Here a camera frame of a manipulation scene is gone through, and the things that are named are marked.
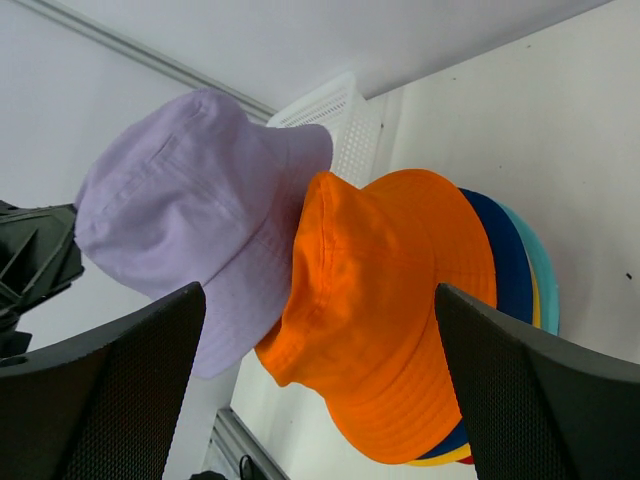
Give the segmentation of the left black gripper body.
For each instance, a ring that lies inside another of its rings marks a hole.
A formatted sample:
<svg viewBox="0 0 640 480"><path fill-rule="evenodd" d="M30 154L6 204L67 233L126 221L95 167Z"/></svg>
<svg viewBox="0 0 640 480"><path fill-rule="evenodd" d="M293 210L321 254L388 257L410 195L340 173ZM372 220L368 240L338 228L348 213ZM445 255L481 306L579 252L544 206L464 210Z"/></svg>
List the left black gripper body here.
<svg viewBox="0 0 640 480"><path fill-rule="evenodd" d="M12 309L2 309L0 316L0 355L1 359L24 354L33 335L17 330L20 315Z"/></svg>

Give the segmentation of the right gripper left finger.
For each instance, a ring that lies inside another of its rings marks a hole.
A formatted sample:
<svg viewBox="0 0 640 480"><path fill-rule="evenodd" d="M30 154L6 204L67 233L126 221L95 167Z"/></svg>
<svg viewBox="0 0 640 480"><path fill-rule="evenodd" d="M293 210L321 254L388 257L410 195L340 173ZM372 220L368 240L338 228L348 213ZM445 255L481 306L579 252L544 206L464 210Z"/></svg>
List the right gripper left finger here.
<svg viewBox="0 0 640 480"><path fill-rule="evenodd" d="M160 479L205 316L193 282L1 361L4 479Z"/></svg>

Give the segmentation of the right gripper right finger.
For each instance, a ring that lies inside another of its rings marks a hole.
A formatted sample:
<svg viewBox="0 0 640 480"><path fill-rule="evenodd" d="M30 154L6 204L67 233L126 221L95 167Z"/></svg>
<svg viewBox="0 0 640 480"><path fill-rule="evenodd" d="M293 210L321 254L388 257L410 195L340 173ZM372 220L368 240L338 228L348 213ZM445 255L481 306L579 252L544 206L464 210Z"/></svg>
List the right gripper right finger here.
<svg viewBox="0 0 640 480"><path fill-rule="evenodd" d="M435 312L478 478L638 478L638 365L451 285Z"/></svg>

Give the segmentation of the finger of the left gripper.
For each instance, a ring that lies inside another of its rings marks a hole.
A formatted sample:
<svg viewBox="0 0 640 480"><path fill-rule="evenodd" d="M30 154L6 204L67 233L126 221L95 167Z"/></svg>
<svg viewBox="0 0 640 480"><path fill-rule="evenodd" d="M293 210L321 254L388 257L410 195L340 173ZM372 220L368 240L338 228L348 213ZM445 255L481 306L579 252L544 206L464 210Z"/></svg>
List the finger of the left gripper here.
<svg viewBox="0 0 640 480"><path fill-rule="evenodd" d="M24 314L84 273L71 204L20 208L1 203L1 311Z"/></svg>

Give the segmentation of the teal bucket hat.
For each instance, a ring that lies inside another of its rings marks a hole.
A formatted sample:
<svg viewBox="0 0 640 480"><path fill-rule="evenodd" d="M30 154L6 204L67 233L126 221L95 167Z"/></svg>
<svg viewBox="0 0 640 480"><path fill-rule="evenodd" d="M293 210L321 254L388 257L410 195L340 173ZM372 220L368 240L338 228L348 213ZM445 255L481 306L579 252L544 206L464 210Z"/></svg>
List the teal bucket hat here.
<svg viewBox="0 0 640 480"><path fill-rule="evenodd" d="M535 231L511 208L501 204L515 226L527 253L533 284L533 325L558 336L559 289L550 256Z"/></svg>

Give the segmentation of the blue bucket hat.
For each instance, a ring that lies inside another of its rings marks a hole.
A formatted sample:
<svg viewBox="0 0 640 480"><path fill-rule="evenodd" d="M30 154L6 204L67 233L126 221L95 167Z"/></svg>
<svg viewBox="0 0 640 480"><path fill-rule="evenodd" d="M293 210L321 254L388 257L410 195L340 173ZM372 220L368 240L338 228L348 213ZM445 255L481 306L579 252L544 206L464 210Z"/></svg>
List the blue bucket hat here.
<svg viewBox="0 0 640 480"><path fill-rule="evenodd" d="M539 309L536 307L535 288L527 252L520 234L506 210L491 198L462 189L487 234L496 270L497 310L524 323L538 326ZM411 466L432 466L458 462L469 458L464 422L460 421L436 447Z"/></svg>

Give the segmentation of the lavender bucket hat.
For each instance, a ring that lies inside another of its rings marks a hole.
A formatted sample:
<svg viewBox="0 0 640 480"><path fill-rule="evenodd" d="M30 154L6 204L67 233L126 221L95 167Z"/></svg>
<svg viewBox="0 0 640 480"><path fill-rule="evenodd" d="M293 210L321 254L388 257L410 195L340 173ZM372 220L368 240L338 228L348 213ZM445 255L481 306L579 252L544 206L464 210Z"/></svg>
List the lavender bucket hat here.
<svg viewBox="0 0 640 480"><path fill-rule="evenodd" d="M232 97L195 90L128 127L92 165L75 200L75 240L152 300L202 286L193 372L211 379L279 320L306 192L332 156L323 126L262 126Z"/></svg>

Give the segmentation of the orange bucket hat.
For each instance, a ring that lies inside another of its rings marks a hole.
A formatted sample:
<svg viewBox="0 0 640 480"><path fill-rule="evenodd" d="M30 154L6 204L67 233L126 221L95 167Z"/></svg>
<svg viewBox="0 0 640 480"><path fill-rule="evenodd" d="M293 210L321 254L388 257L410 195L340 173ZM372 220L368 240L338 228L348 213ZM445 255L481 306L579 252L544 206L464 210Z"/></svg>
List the orange bucket hat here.
<svg viewBox="0 0 640 480"><path fill-rule="evenodd" d="M256 355L278 385L319 394L368 458L416 460L461 419L435 315L442 283L497 300L487 234L458 187L420 169L364 188L319 174L294 241L289 299Z"/></svg>

